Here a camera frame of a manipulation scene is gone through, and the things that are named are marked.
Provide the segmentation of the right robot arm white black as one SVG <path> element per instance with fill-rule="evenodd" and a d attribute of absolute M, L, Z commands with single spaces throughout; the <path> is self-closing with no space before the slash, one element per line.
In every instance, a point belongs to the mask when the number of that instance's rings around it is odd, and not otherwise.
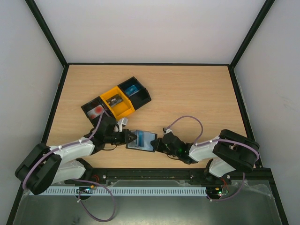
<path fill-rule="evenodd" d="M 154 151 L 177 157 L 188 165 L 208 159 L 208 170 L 204 172 L 204 177 L 211 184 L 232 171 L 252 172 L 260 158 L 257 142 L 228 129 L 200 143 L 185 143 L 169 131 L 150 144 Z"/>

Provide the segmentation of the blue credit card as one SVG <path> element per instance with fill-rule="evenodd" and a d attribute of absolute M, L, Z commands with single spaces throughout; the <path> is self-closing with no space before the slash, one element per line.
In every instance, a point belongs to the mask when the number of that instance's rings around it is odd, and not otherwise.
<path fill-rule="evenodd" d="M 144 131 L 141 130 L 136 130 L 135 134 L 137 136 L 137 139 L 135 140 L 136 142 L 136 147 L 144 147 Z"/>

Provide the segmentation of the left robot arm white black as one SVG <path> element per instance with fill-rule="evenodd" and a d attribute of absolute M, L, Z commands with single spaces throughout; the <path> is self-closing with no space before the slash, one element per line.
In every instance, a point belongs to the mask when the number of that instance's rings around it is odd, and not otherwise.
<path fill-rule="evenodd" d="M 59 146 L 37 144 L 15 171 L 23 189 L 39 195 L 51 185 L 88 176 L 91 166 L 83 160 L 103 150 L 106 144 L 125 145 L 137 139 L 111 117 L 100 118 L 96 127 L 80 139 Z"/>

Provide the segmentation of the black leather card holder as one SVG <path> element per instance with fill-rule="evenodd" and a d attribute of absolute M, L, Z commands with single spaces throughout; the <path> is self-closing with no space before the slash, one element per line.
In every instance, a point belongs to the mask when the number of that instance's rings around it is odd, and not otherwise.
<path fill-rule="evenodd" d="M 132 150 L 141 150 L 141 151 L 146 151 L 146 152 L 155 152 L 155 150 L 153 149 L 153 146 L 151 145 L 151 141 L 157 139 L 157 134 L 155 133 L 151 133 L 151 132 L 147 132 L 144 131 L 144 147 L 136 147 L 136 142 L 135 140 L 131 143 L 128 143 L 126 145 L 126 149 L 132 149 Z"/>

